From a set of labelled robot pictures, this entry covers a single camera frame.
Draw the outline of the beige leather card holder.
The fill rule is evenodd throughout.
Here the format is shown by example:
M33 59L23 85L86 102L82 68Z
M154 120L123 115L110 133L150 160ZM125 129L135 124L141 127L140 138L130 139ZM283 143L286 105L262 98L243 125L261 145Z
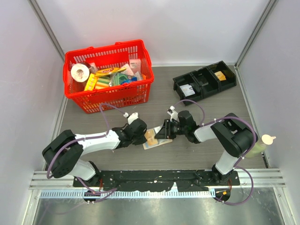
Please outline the beige leather card holder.
M163 144L171 143L172 139L156 139L155 135L160 131L162 126L148 129L145 133L146 142L142 145L144 150L158 147Z

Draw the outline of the gold VIP card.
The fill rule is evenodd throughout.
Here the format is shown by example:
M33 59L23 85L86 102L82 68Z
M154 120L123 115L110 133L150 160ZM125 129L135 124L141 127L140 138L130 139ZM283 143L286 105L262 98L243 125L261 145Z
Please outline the gold VIP card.
M147 137L146 143L148 146L153 146L153 145L158 144L158 140L155 139L155 132L153 129L147 130L147 135L148 135L148 137Z

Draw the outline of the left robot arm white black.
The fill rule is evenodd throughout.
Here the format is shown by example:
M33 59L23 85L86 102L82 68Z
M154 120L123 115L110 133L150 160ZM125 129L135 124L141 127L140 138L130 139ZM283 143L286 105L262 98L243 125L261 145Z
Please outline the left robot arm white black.
M91 135L76 135L65 130L42 151L48 165L46 177L58 179L69 174L80 186L94 187L100 182L101 172L93 162L83 161L80 157L96 151L143 144L146 131L147 125L140 118L129 120L123 127Z

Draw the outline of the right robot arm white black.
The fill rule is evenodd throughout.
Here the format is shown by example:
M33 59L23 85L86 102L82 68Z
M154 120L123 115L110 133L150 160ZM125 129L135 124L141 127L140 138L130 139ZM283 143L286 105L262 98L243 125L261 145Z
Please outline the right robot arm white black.
M252 126L233 113L210 123L197 125L192 114L184 110L177 117L165 120L155 138L175 139L178 135L185 136L195 144L218 139L224 152L213 165L210 179L217 185L223 185L229 180L236 165L258 141Z

